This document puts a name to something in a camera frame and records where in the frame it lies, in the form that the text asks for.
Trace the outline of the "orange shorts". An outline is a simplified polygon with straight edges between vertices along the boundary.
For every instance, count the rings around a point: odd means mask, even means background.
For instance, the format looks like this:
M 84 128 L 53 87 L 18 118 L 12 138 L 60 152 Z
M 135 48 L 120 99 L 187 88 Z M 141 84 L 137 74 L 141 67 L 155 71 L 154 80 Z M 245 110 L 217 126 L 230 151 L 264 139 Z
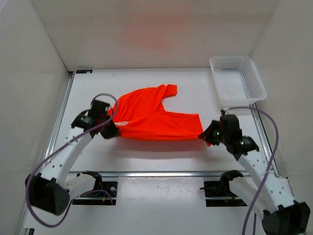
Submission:
M 121 137 L 138 141 L 190 141 L 203 133 L 199 114 L 165 110 L 163 100 L 176 96 L 175 84 L 142 88 L 121 96 L 109 109 Z

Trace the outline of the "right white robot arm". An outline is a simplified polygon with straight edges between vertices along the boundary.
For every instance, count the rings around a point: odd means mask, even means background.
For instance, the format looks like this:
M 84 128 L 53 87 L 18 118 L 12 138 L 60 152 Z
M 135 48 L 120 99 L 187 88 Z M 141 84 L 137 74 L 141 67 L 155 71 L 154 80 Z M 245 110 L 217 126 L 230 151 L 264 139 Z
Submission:
M 252 155 L 260 149 L 256 142 L 242 134 L 235 115 L 223 115 L 212 121 L 199 139 L 212 145 L 224 144 L 227 151 L 249 173 L 253 184 L 237 170 L 221 175 L 222 194 L 239 196 L 261 220 L 268 235 L 299 235 L 306 232 L 311 210 L 305 202 L 297 202 L 278 178 L 268 169 L 261 156 Z

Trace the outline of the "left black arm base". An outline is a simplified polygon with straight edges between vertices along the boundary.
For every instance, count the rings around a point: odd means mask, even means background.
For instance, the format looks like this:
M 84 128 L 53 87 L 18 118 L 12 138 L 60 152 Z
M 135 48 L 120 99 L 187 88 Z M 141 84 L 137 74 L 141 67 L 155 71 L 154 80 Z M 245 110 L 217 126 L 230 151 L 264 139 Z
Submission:
M 82 175 L 91 176 L 95 180 L 93 192 L 83 193 L 72 202 L 73 205 L 115 206 L 117 197 L 117 181 L 102 181 L 102 175 L 94 171 L 83 171 Z

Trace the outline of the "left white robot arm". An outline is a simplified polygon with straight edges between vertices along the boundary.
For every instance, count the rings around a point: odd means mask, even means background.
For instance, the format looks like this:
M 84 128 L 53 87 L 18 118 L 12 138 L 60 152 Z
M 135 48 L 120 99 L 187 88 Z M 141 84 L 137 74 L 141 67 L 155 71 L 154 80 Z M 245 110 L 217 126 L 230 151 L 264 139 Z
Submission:
M 26 178 L 29 205 L 61 215 L 72 199 L 81 194 L 97 196 L 102 192 L 102 177 L 95 171 L 83 171 L 72 179 L 68 179 L 67 175 L 96 135 L 100 134 L 106 140 L 120 136 L 109 109 L 108 103 L 94 100 L 90 109 L 74 119 L 66 136 L 66 146 Z

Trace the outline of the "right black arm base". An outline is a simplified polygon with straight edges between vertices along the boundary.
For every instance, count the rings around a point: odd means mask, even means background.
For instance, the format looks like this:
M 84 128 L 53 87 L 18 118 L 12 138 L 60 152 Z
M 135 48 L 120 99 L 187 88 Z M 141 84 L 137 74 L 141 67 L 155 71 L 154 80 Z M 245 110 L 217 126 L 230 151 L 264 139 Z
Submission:
M 244 175 L 238 170 L 221 174 L 218 181 L 204 181 L 199 190 L 204 191 L 206 207 L 246 207 L 246 203 L 230 191 L 229 182 Z

